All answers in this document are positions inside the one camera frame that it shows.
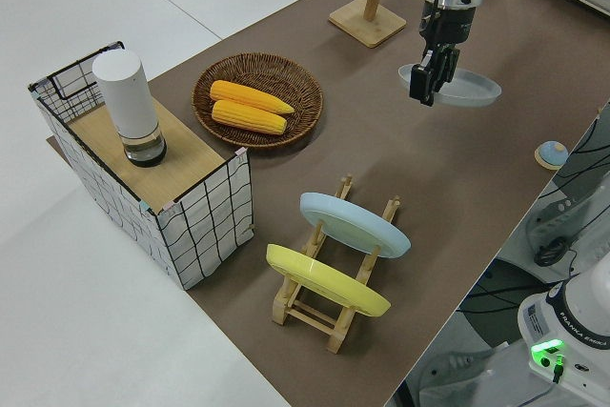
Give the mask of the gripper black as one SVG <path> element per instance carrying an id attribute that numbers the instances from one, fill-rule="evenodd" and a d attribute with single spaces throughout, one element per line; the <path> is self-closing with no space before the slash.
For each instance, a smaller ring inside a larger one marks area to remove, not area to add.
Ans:
<path id="1" fill-rule="evenodd" d="M 409 95 L 422 105 L 432 107 L 434 93 L 440 92 L 445 83 L 450 83 L 457 68 L 460 49 L 454 45 L 465 42 L 470 34 L 475 17 L 475 8 L 466 10 L 436 10 L 433 4 L 425 1 L 419 26 L 419 34 L 430 49 L 421 61 L 411 69 Z"/>

